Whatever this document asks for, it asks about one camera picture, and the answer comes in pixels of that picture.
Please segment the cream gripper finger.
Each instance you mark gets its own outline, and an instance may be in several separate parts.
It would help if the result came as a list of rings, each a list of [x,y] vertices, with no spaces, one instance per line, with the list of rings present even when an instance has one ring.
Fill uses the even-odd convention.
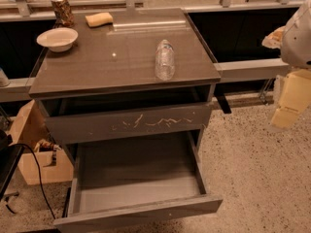
[[[275,86],[280,93],[270,124],[288,129],[311,104],[311,72],[299,69],[279,78]]]
[[[284,30],[284,26],[275,29],[269,35],[264,37],[261,44],[269,49],[279,49],[281,47]]]

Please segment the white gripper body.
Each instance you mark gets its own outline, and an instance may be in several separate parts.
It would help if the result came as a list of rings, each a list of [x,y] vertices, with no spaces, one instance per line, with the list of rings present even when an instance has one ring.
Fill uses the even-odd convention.
[[[311,68],[311,0],[305,0],[288,20],[282,37],[281,58],[299,68]]]

